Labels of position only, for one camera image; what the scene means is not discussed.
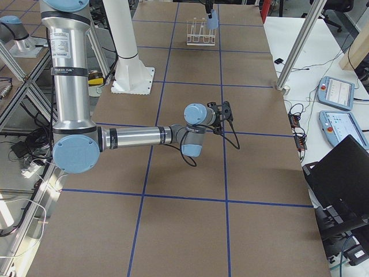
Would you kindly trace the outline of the aluminium frame post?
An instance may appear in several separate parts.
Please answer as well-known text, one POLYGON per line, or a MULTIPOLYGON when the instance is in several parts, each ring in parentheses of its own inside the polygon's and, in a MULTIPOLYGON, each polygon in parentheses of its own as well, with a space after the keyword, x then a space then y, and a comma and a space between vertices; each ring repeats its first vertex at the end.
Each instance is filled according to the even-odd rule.
POLYGON ((313 2, 311 9, 308 12, 308 15, 306 16, 299 34, 292 46, 286 63, 276 82, 276 89, 282 91, 284 95, 288 94, 288 88, 286 88, 287 79, 291 74, 292 68, 295 66, 300 53, 302 52, 303 46, 305 45, 319 15, 323 11, 326 2, 327 0, 318 0, 313 2))

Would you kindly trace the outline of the blue plastic cup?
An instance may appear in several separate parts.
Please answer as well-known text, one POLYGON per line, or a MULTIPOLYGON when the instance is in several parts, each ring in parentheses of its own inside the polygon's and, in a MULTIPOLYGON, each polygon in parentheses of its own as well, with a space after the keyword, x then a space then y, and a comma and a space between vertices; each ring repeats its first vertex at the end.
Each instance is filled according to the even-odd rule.
POLYGON ((210 13, 208 13, 207 28, 209 30, 214 30, 218 27, 218 25, 219 25, 219 20, 218 20, 217 12, 214 9, 212 9, 210 13))

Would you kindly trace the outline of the brown paper table cover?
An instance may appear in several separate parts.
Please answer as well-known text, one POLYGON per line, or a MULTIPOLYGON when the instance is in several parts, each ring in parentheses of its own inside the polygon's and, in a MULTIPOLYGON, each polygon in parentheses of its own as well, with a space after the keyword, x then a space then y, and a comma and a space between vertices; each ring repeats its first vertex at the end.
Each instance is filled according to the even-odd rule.
POLYGON ((29 276, 329 276, 257 8, 217 5, 213 47, 188 46, 198 3, 142 2, 133 18, 147 96, 101 95, 105 129, 178 123, 176 148, 107 149, 64 178, 29 276), (228 101, 213 133, 207 104, 228 101), (196 167, 182 153, 195 151, 196 167))

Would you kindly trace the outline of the black laptop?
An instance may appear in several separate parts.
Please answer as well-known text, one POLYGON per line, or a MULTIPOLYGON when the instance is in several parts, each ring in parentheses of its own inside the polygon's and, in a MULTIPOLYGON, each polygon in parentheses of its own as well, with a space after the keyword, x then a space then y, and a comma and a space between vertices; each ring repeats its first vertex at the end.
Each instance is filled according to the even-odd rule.
POLYGON ((368 152, 348 135, 319 162, 305 164, 303 173, 323 209, 341 218, 318 224, 322 239, 346 231, 368 243, 368 152))

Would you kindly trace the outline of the lower teach pendant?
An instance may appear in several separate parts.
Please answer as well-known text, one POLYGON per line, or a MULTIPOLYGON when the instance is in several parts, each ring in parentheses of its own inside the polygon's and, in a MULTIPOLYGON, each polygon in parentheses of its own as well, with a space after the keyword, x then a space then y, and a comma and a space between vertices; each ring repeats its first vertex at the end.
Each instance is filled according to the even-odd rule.
POLYGON ((319 121, 322 131, 333 147, 351 135, 365 150, 368 150, 368 141, 350 111, 320 111, 319 121))

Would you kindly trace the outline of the upper teach pendant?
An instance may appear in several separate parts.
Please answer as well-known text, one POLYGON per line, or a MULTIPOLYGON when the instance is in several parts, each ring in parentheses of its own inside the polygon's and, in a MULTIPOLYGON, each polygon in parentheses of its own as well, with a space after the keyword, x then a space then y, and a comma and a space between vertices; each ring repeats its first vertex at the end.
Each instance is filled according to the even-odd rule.
POLYGON ((350 111, 353 107, 355 84, 325 76, 320 80, 317 96, 320 103, 350 111))

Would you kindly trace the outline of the black usb hub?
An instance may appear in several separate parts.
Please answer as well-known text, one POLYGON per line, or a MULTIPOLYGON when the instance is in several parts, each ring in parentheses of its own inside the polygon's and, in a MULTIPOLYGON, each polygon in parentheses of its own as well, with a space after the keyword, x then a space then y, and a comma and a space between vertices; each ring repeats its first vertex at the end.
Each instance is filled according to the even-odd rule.
POLYGON ((305 130, 300 125, 300 115, 288 113, 289 123, 292 129, 293 138, 299 152, 305 151, 307 135, 305 130))

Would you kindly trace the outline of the teach pendant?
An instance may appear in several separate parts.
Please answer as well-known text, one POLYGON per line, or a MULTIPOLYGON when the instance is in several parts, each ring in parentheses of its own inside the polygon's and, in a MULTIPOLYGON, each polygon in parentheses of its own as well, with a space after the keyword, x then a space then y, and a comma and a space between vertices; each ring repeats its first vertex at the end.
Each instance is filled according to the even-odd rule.
POLYGON ((325 76, 320 80, 317 96, 320 103, 350 111, 353 107, 355 84, 325 76))
POLYGON ((333 147, 351 135, 365 150, 368 150, 368 141, 350 111, 320 111, 319 121, 322 131, 333 147))

